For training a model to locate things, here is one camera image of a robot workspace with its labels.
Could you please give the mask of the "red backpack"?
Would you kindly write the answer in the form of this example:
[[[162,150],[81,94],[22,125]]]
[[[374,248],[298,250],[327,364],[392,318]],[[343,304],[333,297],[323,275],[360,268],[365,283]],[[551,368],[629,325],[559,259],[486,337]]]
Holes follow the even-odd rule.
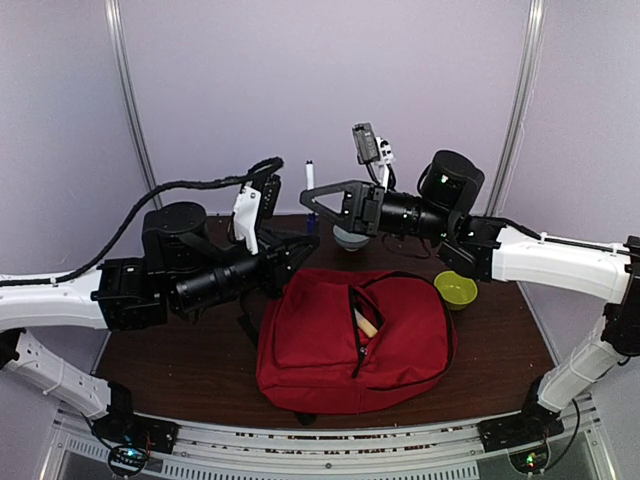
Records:
[[[355,309],[378,329],[374,338],[357,327]],[[428,279],[398,270],[306,268],[266,305],[255,378],[278,408],[363,414],[433,389],[456,349],[450,310]]]

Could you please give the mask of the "peach highlighter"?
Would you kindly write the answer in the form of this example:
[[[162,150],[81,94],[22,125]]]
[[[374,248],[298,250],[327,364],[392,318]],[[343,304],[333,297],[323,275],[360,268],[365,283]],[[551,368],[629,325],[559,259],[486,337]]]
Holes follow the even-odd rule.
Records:
[[[378,329],[358,310],[353,311],[357,327],[371,339],[378,334]]]

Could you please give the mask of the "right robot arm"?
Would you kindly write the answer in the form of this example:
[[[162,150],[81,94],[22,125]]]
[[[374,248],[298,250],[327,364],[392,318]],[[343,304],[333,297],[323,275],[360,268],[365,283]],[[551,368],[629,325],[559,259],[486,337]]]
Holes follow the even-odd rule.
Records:
[[[470,210],[483,172],[463,155],[435,153],[418,193],[348,180],[304,190],[300,202],[350,232],[412,236],[428,241],[458,275],[476,281],[525,282],[604,300],[589,336],[569,358],[531,386],[513,419],[519,440],[535,440],[580,393],[615,364],[639,354],[639,240],[592,243],[537,233],[505,218]]]

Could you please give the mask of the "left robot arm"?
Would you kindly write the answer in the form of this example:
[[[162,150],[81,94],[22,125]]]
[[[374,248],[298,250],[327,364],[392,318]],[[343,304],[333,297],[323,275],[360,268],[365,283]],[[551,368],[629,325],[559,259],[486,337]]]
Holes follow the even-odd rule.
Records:
[[[271,217],[281,185],[282,159],[258,162],[245,174],[211,181],[178,180],[159,186],[219,190],[237,187],[230,244],[210,239],[205,209],[174,202],[157,210],[144,200],[131,208],[143,216],[139,257],[114,258],[103,248],[67,273],[5,275],[1,279],[1,366],[76,408],[123,444],[144,433],[130,390],[80,370],[46,349],[33,335],[44,326],[134,331],[165,323],[169,315],[197,321],[209,308],[262,291],[271,298],[317,249],[310,235],[262,226]]]

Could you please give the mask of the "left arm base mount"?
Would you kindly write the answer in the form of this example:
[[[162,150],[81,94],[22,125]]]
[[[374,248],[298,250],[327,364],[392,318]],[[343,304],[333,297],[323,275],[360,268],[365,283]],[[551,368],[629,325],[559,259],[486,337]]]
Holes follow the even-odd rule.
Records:
[[[179,425],[137,414],[108,413],[92,421],[92,430],[100,438],[110,442],[171,454]]]

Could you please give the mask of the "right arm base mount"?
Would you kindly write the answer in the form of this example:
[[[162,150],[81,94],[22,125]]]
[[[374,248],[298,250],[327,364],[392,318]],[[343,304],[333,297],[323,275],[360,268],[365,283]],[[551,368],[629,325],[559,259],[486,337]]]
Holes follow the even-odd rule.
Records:
[[[558,418],[549,423],[526,419],[521,413],[483,420],[477,425],[486,453],[512,449],[562,434],[564,425]]]

